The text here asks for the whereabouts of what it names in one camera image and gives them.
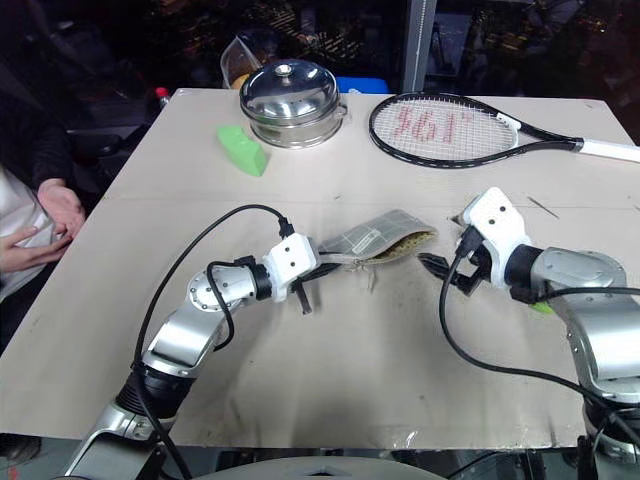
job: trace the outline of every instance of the robotic arm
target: robotic arm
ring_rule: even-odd
[[[318,265],[309,238],[293,233],[256,264],[246,257],[217,266],[211,276],[230,312],[256,301],[282,302],[291,284]],[[216,300],[207,272],[187,286],[184,304],[164,322],[149,344],[142,363],[150,406],[165,430],[198,377],[203,361],[218,343],[225,313]],[[157,473],[164,460],[153,425],[136,392],[135,369],[120,393],[104,409],[64,470],[65,476],[115,480]]]
[[[468,247],[463,254],[477,269],[471,276],[455,273],[451,284],[471,295],[486,280],[518,301],[547,300],[567,326],[580,385],[640,432],[640,306],[628,294],[612,293],[627,286],[623,267],[601,253],[532,247],[522,216],[495,187],[453,220],[466,228],[460,246]],[[419,258],[437,277],[449,273],[444,258]],[[607,411],[588,398],[584,418],[601,478],[638,478],[640,447],[616,425],[605,428]]]

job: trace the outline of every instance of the white grip tape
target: white grip tape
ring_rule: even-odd
[[[585,138],[580,153],[640,163],[640,148],[631,145],[620,145],[618,143],[601,142],[600,140],[589,140]]]

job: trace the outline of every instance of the green sponge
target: green sponge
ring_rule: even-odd
[[[529,306],[533,308],[536,312],[546,313],[546,314],[553,313],[553,309],[549,306],[547,302],[538,302]]]
[[[254,142],[242,131],[242,127],[218,128],[218,140],[231,162],[249,175],[259,177],[267,168],[267,156],[258,142]]]

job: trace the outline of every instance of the red bottle cap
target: red bottle cap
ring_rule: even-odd
[[[156,96],[158,98],[168,97],[169,96],[169,90],[167,90],[164,87],[158,87],[158,88],[156,88]]]

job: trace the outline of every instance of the stainless steel pot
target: stainless steel pot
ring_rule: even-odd
[[[278,60],[252,73],[240,89],[240,105],[258,138],[284,148],[324,142],[347,113],[335,77],[305,60]]]

